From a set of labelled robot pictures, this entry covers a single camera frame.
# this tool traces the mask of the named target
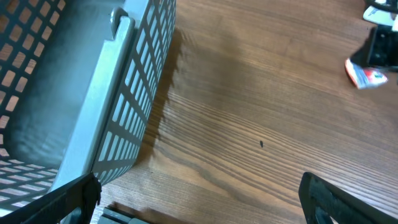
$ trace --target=perforated mesh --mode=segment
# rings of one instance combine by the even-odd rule
[[[45,195],[57,170],[10,159],[0,161],[0,207],[15,210]]]
[[[9,159],[3,134],[65,7],[64,0],[0,2],[0,207],[15,210],[46,194],[57,170]]]
[[[93,166],[102,184],[123,175],[137,159],[169,51],[175,7],[175,0],[151,1],[145,11]]]
[[[35,74],[64,0],[0,1],[0,208],[15,210],[43,196],[57,170],[9,158],[4,128]],[[92,171],[102,184],[135,162],[175,25],[175,0],[151,1],[119,83]]]

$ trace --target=gray plastic part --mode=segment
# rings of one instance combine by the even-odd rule
[[[134,20],[125,16],[114,40],[105,40],[86,99],[70,139],[65,159],[52,186],[55,190],[90,170],[114,86],[132,40]]]
[[[103,215],[99,218],[98,224],[117,224],[117,223],[148,224],[147,222],[144,222],[137,218],[130,218],[118,212],[114,212],[108,208],[104,208]]]
[[[18,2],[12,13],[7,11],[11,1]],[[0,123],[9,117],[5,128],[0,126],[5,147],[0,148],[0,178],[6,181],[0,183],[0,208],[9,211],[83,174],[93,172],[104,185],[132,167],[175,25],[175,0],[32,2],[0,1],[0,15],[8,19],[5,29],[0,27],[0,49],[12,47],[8,59],[0,57],[0,78],[15,73],[9,86],[0,85]],[[47,3],[49,13],[42,15]],[[19,15],[26,9],[31,16],[22,23]],[[55,14],[60,16],[56,24],[51,22]],[[33,31],[37,19],[42,23]],[[18,41],[10,36],[16,25],[22,28]],[[27,49],[29,35],[34,41]],[[39,43],[41,56],[35,55]],[[25,60],[15,67],[19,53]],[[29,75],[30,59],[37,65]],[[23,92],[20,78],[28,79]],[[13,96],[19,101],[14,111],[7,110]],[[26,189],[27,184],[36,189]]]

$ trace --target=table top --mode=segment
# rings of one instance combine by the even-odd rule
[[[357,90],[362,1],[179,0],[137,164],[103,187],[155,223],[305,223],[313,172],[398,217],[395,75]]]

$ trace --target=wire basket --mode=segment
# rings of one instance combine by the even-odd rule
[[[0,2],[0,208],[135,162],[175,0]]]

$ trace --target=small package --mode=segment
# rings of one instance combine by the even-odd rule
[[[376,88],[385,84],[388,79],[380,70],[376,68],[362,68],[351,62],[350,59],[345,63],[346,71],[354,85],[362,90],[366,88]]]

